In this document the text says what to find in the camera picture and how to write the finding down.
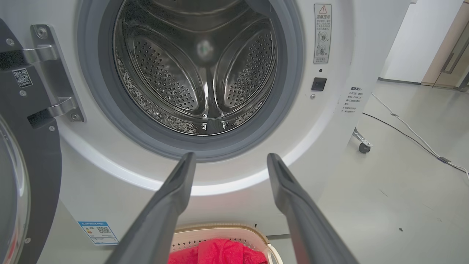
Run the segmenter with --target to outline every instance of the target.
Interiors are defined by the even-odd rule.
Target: warning label
[[[331,48],[332,5],[315,4],[314,13],[316,15],[314,63],[328,63]]]
[[[348,93],[343,93],[339,102],[339,106],[342,106],[340,109],[341,113],[355,113],[355,110],[360,106],[360,102],[363,101],[363,92],[361,87],[351,87]]]

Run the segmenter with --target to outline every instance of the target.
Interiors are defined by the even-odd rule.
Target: blue label
[[[78,224],[97,246],[119,244],[107,222],[78,222]]]

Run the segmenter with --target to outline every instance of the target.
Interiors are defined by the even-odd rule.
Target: warning triangle symbol
[[[327,10],[325,9],[325,6],[323,6],[321,8],[321,10],[319,11],[320,14],[327,14]]]

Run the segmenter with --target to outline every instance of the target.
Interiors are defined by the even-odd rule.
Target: laundry basket
[[[246,247],[262,252],[269,264],[272,256],[277,264],[283,264],[277,250],[259,230],[243,224],[190,225],[175,230],[170,252],[197,247],[200,242],[210,239],[230,239]]]

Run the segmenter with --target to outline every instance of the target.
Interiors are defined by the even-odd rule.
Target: sticker
[[[314,63],[328,63],[331,47],[332,5],[314,4],[316,34]]]
[[[363,98],[363,92],[361,87],[351,87],[348,93],[343,93],[340,109],[341,113],[355,113],[356,108],[360,105]]]
[[[29,74],[26,68],[14,70],[13,75],[15,76],[16,82],[20,88],[25,88],[32,85],[31,78],[29,78]]]
[[[95,246],[118,245],[119,241],[106,222],[78,222]]]

